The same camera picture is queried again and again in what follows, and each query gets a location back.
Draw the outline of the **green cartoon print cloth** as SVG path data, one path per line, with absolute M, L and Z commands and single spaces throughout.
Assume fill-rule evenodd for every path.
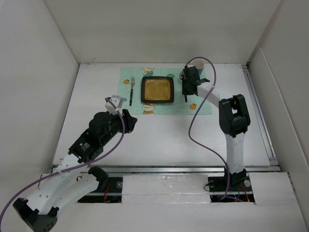
M 121 68 L 117 95 L 124 98 L 123 108 L 128 109 L 131 114 L 155 114 L 155 115 L 193 115 L 199 108 L 203 99 L 191 95 L 185 102 L 182 95 L 182 81 L 179 78 L 182 68 Z M 132 106 L 129 106 L 131 76 L 135 76 Z M 141 81 L 145 76 L 167 76 L 174 80 L 174 102 L 173 103 L 150 103 L 141 102 Z

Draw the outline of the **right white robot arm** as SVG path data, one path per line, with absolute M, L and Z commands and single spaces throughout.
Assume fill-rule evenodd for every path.
M 243 161 L 244 138 L 251 123 L 245 97 L 231 95 L 214 86 L 210 80 L 200 78 L 195 66 L 185 66 L 180 74 L 182 94 L 196 95 L 208 100 L 219 110 L 219 126 L 226 139 L 225 174 L 214 181 L 215 187 L 235 190 L 247 177 Z

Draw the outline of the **purple mug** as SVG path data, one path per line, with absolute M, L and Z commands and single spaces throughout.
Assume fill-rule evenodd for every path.
M 204 66 L 205 66 L 205 63 L 202 59 L 200 58 L 196 58 L 194 60 L 192 60 L 190 63 L 189 63 L 189 66 L 188 67 L 193 67 L 195 66 L 197 71 L 198 71 L 198 74 L 199 75 L 202 75 L 202 72 L 204 70 Z

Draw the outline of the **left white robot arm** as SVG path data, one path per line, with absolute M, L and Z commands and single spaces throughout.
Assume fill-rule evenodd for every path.
M 26 198 L 15 194 L 0 215 L 4 216 L 12 205 L 34 232 L 50 231 L 64 206 L 94 190 L 101 192 L 106 189 L 109 175 L 98 166 L 90 168 L 87 176 L 76 183 L 72 181 L 88 165 L 104 158 L 104 146 L 118 133 L 131 133 L 137 121 L 127 109 L 95 114 L 55 171 L 41 179 L 43 183 L 40 187 Z

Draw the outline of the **silver fork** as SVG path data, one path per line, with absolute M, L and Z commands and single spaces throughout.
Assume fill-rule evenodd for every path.
M 135 76 L 131 76 L 131 89 L 130 89 L 130 100 L 129 100 L 129 106 L 132 106 L 132 100 L 133 100 L 133 91 L 134 91 L 134 85 L 135 85 Z

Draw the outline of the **square brown black plate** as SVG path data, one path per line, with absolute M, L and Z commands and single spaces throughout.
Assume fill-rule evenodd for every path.
M 173 103 L 174 80 L 167 76 L 143 77 L 140 100 L 143 103 Z

